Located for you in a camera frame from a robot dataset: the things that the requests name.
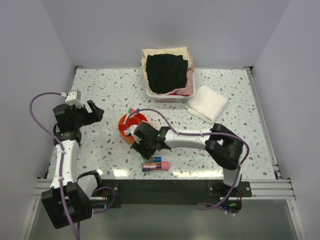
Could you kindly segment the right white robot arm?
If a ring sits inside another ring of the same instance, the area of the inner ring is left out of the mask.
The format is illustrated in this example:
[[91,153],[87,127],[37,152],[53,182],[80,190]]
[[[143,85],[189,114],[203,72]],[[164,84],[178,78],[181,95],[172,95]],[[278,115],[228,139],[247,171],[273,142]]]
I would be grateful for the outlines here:
[[240,190],[240,158],[245,142],[224,125],[215,123],[212,128],[190,132],[175,130],[169,126],[156,129],[146,122],[132,125],[124,131],[133,137],[132,148],[146,160],[156,151],[180,148],[208,152],[223,170],[223,192],[230,197]]

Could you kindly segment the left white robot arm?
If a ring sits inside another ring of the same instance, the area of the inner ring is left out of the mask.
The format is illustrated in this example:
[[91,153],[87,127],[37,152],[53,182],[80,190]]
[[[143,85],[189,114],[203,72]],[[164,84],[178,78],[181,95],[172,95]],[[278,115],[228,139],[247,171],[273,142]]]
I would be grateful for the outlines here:
[[56,229],[77,223],[92,216],[91,196],[99,196],[104,184],[96,170],[80,175],[77,173],[77,159],[81,147],[81,127],[100,122],[104,110],[92,100],[77,107],[68,103],[53,109],[56,124],[53,127],[53,143],[56,149],[56,169],[49,190],[42,192],[42,204]]

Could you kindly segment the orange round divided organizer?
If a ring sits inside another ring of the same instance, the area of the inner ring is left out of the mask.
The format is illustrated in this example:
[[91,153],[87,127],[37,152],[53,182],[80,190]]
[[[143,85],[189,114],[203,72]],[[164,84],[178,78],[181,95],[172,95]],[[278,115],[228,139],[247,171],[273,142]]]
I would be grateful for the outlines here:
[[127,136],[125,134],[125,126],[127,126],[127,128],[129,129],[132,126],[138,126],[142,122],[148,123],[148,119],[141,113],[137,113],[136,115],[130,117],[127,120],[126,125],[125,125],[125,119],[126,119],[126,115],[123,115],[119,120],[118,130],[124,142],[129,145],[132,145],[135,142],[135,139],[132,136]]

